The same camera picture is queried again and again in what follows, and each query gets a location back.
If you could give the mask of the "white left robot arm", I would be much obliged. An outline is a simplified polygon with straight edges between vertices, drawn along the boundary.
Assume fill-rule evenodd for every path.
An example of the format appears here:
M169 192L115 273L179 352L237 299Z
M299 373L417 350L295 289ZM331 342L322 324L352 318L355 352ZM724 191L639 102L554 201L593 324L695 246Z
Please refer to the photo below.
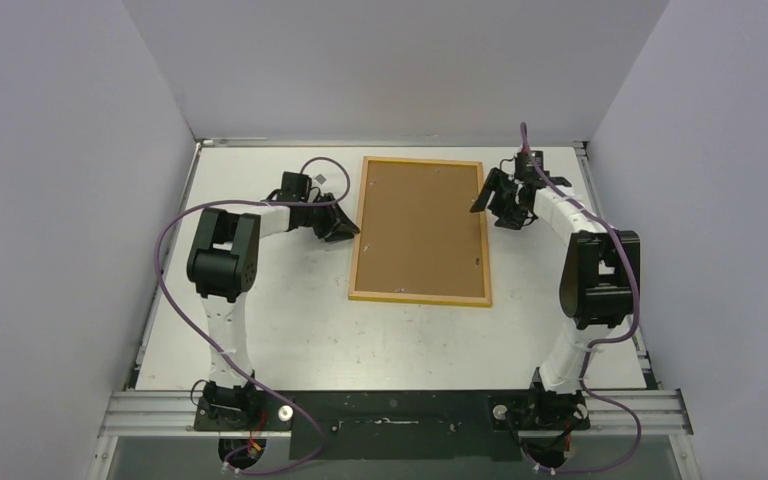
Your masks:
M327 243L351 240L360 232L336 197L320 186L304 173L286 172L264 205L244 213L208 207L199 217L186 274L201 299L213 342L201 408L233 430L246 430L264 415L252 381L245 320L261 240L300 228Z

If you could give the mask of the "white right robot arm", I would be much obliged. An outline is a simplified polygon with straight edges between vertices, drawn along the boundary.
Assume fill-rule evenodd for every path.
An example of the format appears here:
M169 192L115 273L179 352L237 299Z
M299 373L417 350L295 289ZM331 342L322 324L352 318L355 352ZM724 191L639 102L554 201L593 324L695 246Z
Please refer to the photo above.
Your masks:
M544 390L525 402L528 421L553 427L565 415L558 394L582 389L587 368L610 333L640 312L641 239L620 230L588 209L564 177L550 175L541 151L518 152L514 170L492 168L473 213L489 211L499 228L520 230L535 221L547 224L566 247L559 302L567 323L537 369Z

